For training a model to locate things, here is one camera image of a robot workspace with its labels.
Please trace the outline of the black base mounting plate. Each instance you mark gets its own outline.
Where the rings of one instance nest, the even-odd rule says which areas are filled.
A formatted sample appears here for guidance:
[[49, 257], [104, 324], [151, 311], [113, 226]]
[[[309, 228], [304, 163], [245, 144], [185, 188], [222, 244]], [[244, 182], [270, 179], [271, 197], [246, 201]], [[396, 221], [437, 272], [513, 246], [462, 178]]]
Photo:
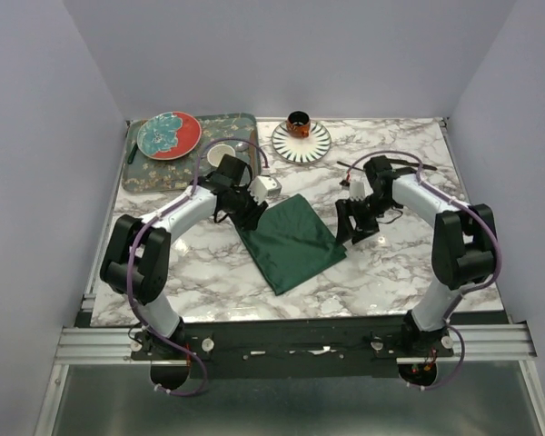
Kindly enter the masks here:
[[396, 377], [453, 356], [447, 329], [417, 333], [402, 315], [188, 322], [178, 344], [211, 379]]

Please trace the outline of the dark green cloth napkin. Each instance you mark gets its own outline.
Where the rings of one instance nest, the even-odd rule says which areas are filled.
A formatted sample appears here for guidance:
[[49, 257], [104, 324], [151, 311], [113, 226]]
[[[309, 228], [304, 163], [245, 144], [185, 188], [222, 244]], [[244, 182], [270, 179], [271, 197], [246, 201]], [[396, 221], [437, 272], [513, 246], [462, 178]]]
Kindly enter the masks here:
[[255, 230], [237, 233], [277, 296], [347, 257], [346, 249], [300, 194], [267, 209]]

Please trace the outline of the aluminium frame rail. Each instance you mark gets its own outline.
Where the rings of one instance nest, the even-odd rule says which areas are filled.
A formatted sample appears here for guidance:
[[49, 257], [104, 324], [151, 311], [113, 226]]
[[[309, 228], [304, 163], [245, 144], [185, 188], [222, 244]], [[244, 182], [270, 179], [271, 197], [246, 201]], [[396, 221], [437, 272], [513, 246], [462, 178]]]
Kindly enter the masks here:
[[[517, 362], [532, 409], [545, 435], [545, 396], [534, 363], [537, 357], [524, 324], [459, 325], [467, 362]], [[76, 365], [135, 365], [125, 328], [64, 328], [54, 355], [36, 435], [52, 435], [69, 368]]]

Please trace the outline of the red and teal plate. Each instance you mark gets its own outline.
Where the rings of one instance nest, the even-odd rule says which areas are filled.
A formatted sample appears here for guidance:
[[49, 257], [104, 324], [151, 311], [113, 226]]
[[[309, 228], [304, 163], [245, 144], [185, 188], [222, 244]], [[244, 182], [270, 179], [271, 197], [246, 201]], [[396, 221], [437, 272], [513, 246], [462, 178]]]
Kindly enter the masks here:
[[200, 143], [203, 128], [193, 116], [167, 112], [147, 120], [140, 128], [136, 143], [139, 151], [156, 161], [185, 157]]

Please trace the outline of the brown glazed cup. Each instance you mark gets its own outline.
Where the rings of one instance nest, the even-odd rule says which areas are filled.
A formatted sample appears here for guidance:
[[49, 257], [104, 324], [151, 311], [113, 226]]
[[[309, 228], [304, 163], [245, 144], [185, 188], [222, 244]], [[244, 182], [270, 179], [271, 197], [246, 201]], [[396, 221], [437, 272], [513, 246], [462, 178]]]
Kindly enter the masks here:
[[285, 125], [290, 136], [307, 138], [310, 134], [311, 118], [303, 111], [294, 111], [288, 115]]

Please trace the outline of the silver spoon on tray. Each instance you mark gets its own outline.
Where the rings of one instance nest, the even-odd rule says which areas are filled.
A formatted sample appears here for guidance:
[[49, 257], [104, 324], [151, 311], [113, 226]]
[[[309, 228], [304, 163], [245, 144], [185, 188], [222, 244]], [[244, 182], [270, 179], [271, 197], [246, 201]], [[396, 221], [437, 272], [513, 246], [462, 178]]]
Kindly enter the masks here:
[[234, 146], [234, 149], [237, 151], [237, 152], [244, 152], [247, 148], [249, 147], [249, 145], [245, 142], [239, 142], [237, 143], [235, 146]]

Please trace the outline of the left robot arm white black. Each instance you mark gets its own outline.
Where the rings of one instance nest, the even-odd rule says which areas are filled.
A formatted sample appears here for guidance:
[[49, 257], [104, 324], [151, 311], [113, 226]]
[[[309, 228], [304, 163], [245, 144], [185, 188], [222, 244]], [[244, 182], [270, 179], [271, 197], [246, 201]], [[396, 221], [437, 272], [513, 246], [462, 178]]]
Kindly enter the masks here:
[[270, 175], [243, 184], [245, 161], [225, 155], [206, 176], [196, 175], [175, 200], [140, 218], [122, 215], [115, 223], [99, 276], [127, 297], [137, 320], [153, 332], [152, 347], [165, 359], [183, 348], [183, 319], [164, 292], [172, 245], [188, 230], [224, 213], [247, 231], [257, 228], [268, 207], [266, 198], [281, 188]]

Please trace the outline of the white striped saucer plate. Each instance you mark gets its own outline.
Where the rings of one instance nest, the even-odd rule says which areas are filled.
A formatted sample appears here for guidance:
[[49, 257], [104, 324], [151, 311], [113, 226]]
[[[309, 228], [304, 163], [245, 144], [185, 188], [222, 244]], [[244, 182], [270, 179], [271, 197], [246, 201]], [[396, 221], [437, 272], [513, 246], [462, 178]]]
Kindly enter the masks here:
[[328, 129], [319, 122], [312, 122], [305, 138], [291, 136], [285, 123], [278, 124], [272, 133], [272, 148], [286, 162], [306, 165], [320, 161], [332, 146]]

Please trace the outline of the green handled utensil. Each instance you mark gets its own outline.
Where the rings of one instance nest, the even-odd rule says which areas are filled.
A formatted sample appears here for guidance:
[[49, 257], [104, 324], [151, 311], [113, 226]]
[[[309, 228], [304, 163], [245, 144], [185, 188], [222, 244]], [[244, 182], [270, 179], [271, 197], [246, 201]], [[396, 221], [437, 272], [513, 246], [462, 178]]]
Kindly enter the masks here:
[[137, 151], [138, 151], [138, 143], [137, 143], [137, 142], [134, 142], [134, 143], [133, 143], [133, 146], [132, 146], [132, 148], [131, 148], [131, 151], [130, 151], [130, 153], [129, 153], [128, 156], [127, 156], [126, 163], [127, 163], [128, 165], [130, 165], [130, 164], [133, 163], [134, 158], [135, 158], [135, 156], [136, 156], [136, 154], [137, 154]]

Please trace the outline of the black knife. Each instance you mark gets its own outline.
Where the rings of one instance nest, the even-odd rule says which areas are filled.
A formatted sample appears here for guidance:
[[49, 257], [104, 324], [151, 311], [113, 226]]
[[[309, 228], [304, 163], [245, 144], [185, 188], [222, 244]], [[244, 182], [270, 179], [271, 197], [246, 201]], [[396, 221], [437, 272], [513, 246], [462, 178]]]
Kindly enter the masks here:
[[390, 164], [392, 164], [392, 165], [400, 165], [400, 166], [404, 166], [404, 167], [421, 168], [424, 171], [433, 171], [433, 172], [438, 171], [438, 167], [433, 166], [433, 165], [429, 165], [429, 164], [426, 164], [426, 163], [420, 164], [420, 163], [415, 163], [415, 162], [409, 162], [409, 161], [406, 161], [406, 160], [403, 160], [403, 159], [392, 159], [392, 158], [389, 158], [389, 161], [390, 161]]

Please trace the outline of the black spoon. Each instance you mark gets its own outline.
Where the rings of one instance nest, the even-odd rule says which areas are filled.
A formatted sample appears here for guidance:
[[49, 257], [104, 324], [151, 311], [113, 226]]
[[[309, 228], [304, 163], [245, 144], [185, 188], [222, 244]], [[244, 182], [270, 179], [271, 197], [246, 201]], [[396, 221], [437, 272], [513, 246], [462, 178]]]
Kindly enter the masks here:
[[345, 163], [345, 162], [342, 162], [342, 161], [336, 161], [336, 164], [338, 164], [341, 167], [351, 168], [352, 170], [355, 170], [355, 171], [363, 171], [363, 168], [361, 168], [359, 166], [351, 166], [348, 163]]

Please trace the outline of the floral teal serving tray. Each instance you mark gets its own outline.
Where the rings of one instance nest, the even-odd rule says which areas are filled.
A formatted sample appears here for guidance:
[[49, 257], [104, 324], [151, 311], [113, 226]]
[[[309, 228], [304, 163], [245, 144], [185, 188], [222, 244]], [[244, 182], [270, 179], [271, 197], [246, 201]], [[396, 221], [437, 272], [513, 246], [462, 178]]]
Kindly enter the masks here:
[[[169, 161], [156, 161], [144, 156], [138, 148], [132, 164], [126, 163], [127, 156], [144, 120], [129, 123], [125, 138], [125, 158], [122, 173], [122, 187], [129, 193], [158, 193], [182, 190], [193, 179], [195, 169], [199, 174], [209, 173], [213, 167], [206, 159], [197, 164], [197, 156], [201, 149], [212, 140], [224, 139], [233, 149], [239, 142], [256, 146], [249, 141], [250, 133], [257, 129], [256, 118], [248, 113], [203, 115], [198, 118], [203, 128], [200, 143], [185, 157]], [[236, 156], [250, 164], [249, 147]]]

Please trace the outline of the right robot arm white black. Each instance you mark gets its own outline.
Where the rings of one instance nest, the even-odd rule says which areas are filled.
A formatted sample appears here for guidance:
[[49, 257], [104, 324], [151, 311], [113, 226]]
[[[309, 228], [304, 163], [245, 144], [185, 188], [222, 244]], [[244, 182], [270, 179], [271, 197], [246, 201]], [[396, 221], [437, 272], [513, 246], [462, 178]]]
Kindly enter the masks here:
[[432, 346], [432, 332], [446, 328], [462, 298], [492, 286], [502, 257], [491, 208], [469, 204], [427, 183], [422, 160], [410, 153], [391, 159], [373, 152], [362, 159], [365, 181], [345, 174], [340, 185], [349, 192], [336, 202], [339, 244], [359, 243], [380, 230], [379, 218], [391, 209], [407, 208], [433, 230], [432, 282], [404, 318], [401, 348], [412, 356]]

